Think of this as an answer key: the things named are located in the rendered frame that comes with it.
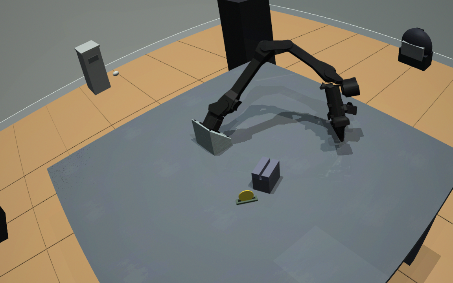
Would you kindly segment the gold coin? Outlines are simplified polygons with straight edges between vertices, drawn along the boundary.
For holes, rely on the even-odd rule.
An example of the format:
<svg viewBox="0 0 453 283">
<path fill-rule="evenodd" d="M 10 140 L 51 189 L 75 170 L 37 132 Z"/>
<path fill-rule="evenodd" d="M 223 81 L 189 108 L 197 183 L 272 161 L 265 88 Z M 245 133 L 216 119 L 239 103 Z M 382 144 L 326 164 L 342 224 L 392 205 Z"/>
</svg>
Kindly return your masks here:
<svg viewBox="0 0 453 283">
<path fill-rule="evenodd" d="M 240 194 L 238 196 L 239 200 L 241 200 L 241 201 L 251 200 L 253 197 L 254 197 L 253 192 L 249 191 L 249 190 L 240 192 Z"/>
</svg>

